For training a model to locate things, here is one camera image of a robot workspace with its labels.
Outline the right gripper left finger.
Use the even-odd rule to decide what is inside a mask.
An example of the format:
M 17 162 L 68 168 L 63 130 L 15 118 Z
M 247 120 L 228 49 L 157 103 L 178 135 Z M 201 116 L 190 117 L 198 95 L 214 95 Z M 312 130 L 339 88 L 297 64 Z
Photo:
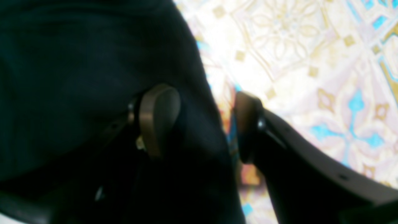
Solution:
M 160 84 L 134 98 L 121 124 L 112 125 L 94 174 L 94 224 L 125 224 L 129 214 L 152 216 L 150 200 L 162 189 L 160 165 L 180 110 L 179 92 Z

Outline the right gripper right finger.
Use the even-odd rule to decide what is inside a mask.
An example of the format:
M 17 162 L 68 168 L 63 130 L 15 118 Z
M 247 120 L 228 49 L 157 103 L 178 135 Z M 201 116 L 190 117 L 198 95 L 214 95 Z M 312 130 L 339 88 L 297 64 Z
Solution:
M 280 224 L 397 223 L 397 190 L 320 152 L 254 95 L 238 92 L 234 114 L 241 161 L 264 175 Z

